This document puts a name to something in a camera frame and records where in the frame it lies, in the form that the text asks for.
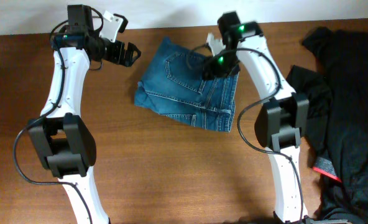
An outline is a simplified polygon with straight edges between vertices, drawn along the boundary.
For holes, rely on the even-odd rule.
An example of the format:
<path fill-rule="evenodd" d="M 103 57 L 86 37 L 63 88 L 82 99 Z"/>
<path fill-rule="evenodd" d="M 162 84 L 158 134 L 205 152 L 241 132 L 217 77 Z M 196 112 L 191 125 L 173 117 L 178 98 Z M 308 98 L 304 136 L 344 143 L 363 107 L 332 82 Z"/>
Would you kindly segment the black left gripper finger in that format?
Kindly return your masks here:
<path fill-rule="evenodd" d="M 126 59 L 138 59 L 141 56 L 141 51 L 137 46 L 131 42 L 127 44 L 127 49 L 125 53 Z"/>
<path fill-rule="evenodd" d="M 137 57 L 124 57 L 121 60 L 121 65 L 125 66 L 125 67 L 131 67 L 134 62 L 137 60 Z"/>

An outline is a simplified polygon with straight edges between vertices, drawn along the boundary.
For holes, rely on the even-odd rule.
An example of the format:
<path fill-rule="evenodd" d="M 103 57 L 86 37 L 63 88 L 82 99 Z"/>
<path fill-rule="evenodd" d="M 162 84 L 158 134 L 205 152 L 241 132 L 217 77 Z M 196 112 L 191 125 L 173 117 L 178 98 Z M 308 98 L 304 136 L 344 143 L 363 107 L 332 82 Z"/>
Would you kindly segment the blue denim jeans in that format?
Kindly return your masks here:
<path fill-rule="evenodd" d="M 205 58 L 164 38 L 137 84 L 134 104 L 193 127 L 230 132 L 239 75 L 204 80 L 196 66 Z"/>

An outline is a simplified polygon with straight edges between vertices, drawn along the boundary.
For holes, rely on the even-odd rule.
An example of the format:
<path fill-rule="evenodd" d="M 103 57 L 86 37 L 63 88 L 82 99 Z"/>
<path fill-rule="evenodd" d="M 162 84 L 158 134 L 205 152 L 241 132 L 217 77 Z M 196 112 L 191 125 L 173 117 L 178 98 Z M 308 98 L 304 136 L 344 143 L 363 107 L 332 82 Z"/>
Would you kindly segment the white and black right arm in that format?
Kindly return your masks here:
<path fill-rule="evenodd" d="M 218 19 L 218 28 L 220 38 L 209 34 L 206 40 L 212 55 L 202 66 L 203 79 L 230 77 L 241 65 L 247 70 L 260 99 L 240 115 L 261 106 L 254 124 L 259 145 L 251 148 L 269 157 L 275 188 L 274 217 L 279 223 L 306 223 L 308 211 L 298 161 L 309 101 L 283 77 L 256 21 L 242 23 L 236 12 L 226 12 Z"/>

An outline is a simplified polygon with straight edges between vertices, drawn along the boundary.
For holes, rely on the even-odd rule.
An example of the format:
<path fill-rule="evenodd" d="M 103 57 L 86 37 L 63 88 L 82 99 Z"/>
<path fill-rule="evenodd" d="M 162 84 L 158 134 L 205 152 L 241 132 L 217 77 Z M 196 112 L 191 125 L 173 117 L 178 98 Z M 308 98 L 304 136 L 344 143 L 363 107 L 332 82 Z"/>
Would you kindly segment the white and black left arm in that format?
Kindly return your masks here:
<path fill-rule="evenodd" d="M 91 62 L 131 67 L 141 56 L 132 43 L 117 40 L 128 20 L 91 6 L 67 7 L 68 19 L 50 33 L 54 71 L 39 118 L 24 128 L 42 167 L 56 178 L 70 200 L 78 223 L 110 223 L 94 179 L 96 143 L 81 118 L 81 98 Z"/>

